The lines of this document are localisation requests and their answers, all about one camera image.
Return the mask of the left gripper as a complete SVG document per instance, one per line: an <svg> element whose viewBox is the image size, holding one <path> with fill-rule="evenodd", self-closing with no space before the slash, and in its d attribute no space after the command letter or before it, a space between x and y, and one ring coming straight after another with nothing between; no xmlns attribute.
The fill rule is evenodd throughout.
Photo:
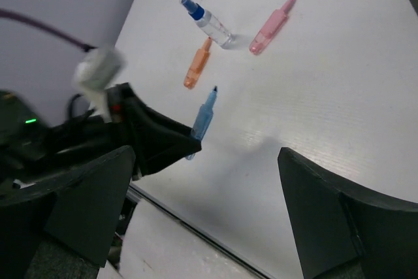
<svg viewBox="0 0 418 279"><path fill-rule="evenodd" d="M120 88L123 121L106 122L93 114L95 108L77 114L76 102L82 95L73 95L67 103L65 122L52 127L46 136L46 158L84 161L130 146L136 155L138 175L143 177L202 150L190 127L147 106L128 83Z"/></svg>

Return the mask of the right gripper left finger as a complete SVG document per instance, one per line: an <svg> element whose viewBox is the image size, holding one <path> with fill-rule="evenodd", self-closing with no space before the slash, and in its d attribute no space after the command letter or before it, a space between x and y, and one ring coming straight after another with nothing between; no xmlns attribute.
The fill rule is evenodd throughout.
<svg viewBox="0 0 418 279"><path fill-rule="evenodd" d="M135 164L122 146L1 196L2 278L96 278Z"/></svg>

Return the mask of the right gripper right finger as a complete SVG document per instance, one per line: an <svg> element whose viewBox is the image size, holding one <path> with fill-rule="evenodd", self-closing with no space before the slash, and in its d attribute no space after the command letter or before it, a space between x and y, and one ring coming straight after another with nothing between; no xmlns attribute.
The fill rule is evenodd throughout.
<svg viewBox="0 0 418 279"><path fill-rule="evenodd" d="M278 168L305 278L416 278L417 204L330 172L290 148Z"/></svg>

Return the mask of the blue highlighter pen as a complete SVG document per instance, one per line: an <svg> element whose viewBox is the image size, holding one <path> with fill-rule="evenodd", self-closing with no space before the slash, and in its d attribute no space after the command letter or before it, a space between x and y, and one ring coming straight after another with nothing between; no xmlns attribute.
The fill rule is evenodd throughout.
<svg viewBox="0 0 418 279"><path fill-rule="evenodd" d="M217 91L217 86L214 86L205 103L201 105L193 124L190 135L199 142L202 142L214 116L213 108L217 99Z"/></svg>

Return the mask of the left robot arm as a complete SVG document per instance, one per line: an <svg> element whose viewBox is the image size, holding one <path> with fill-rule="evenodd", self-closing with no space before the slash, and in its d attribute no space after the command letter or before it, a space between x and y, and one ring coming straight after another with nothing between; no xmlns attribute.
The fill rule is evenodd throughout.
<svg viewBox="0 0 418 279"><path fill-rule="evenodd" d="M128 83L106 90L110 121L88 110L50 127L16 95L1 92L1 178L27 182L77 167L122 146L135 154L133 178L155 174L200 152L191 128L140 100Z"/></svg>

